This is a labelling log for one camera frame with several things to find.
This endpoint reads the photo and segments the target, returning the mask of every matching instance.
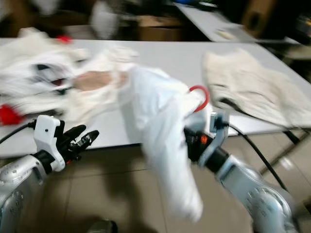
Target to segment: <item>floor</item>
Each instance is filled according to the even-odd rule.
[[[251,137],[271,158],[289,143],[277,133]],[[261,161],[240,137],[229,138],[224,148],[256,168]],[[311,196],[311,140],[288,156],[286,166],[276,171],[297,201]],[[116,221],[119,232],[146,233],[250,233],[251,219],[207,170],[192,167],[204,202],[196,224],[172,216],[159,183],[146,165],[140,147],[87,152],[49,177],[22,216],[17,233],[85,233],[97,219]],[[271,175],[265,176],[275,183]],[[309,232],[311,221],[302,222]]]

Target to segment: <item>black wire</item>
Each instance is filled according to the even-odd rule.
[[[6,139],[8,139],[9,137],[13,136],[14,134],[18,133],[19,131],[22,131],[23,129],[26,129],[26,128],[35,128],[35,123],[36,123],[36,120],[32,121],[32,122],[29,122],[28,124],[25,124],[25,125],[22,125],[20,127],[18,127],[17,129],[15,129],[14,131],[12,131],[11,133],[9,133],[7,136],[3,137],[2,139],[0,139],[0,144],[2,142],[4,142]]]
[[[281,178],[277,175],[276,171],[273,169],[273,167],[270,165],[270,163],[268,162],[268,160],[263,156],[263,154],[261,153],[261,151],[258,149],[258,147],[254,144],[254,142],[245,134],[243,134],[239,129],[237,129],[236,127],[229,125],[230,128],[234,129],[236,132],[238,132],[239,135],[241,135],[250,145],[251,147],[254,149],[254,151],[256,151],[256,153],[258,154],[258,156],[260,157],[260,159],[263,161],[263,163],[267,166],[268,170],[272,173],[272,175],[274,176],[274,178],[277,180],[277,182],[280,184],[280,186],[287,191],[287,188],[285,186],[285,184],[283,183],[283,181],[281,180]]]

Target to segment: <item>red handle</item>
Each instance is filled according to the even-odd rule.
[[[200,89],[204,92],[204,95],[205,95],[205,101],[204,103],[202,103],[199,107],[197,107],[194,112],[198,112],[202,109],[204,109],[206,107],[206,105],[208,104],[209,102],[209,92],[208,90],[204,87],[204,86],[201,86],[201,85],[196,85],[196,86],[193,86],[189,89],[189,91],[193,91],[195,89]]]

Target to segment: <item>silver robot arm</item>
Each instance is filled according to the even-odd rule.
[[[244,205],[256,232],[297,233],[295,202],[291,195],[267,183],[254,168],[221,149],[228,128],[225,113],[212,115],[210,122],[210,132],[216,133],[214,138],[185,129],[189,158],[201,168],[211,170],[216,180]]]
[[[61,171],[72,160],[79,160],[96,139],[92,131],[73,141],[86,129],[80,125],[63,133],[65,123],[40,115],[35,125],[37,153],[26,155],[0,169],[0,233],[14,233],[19,216],[36,189],[53,171]]]

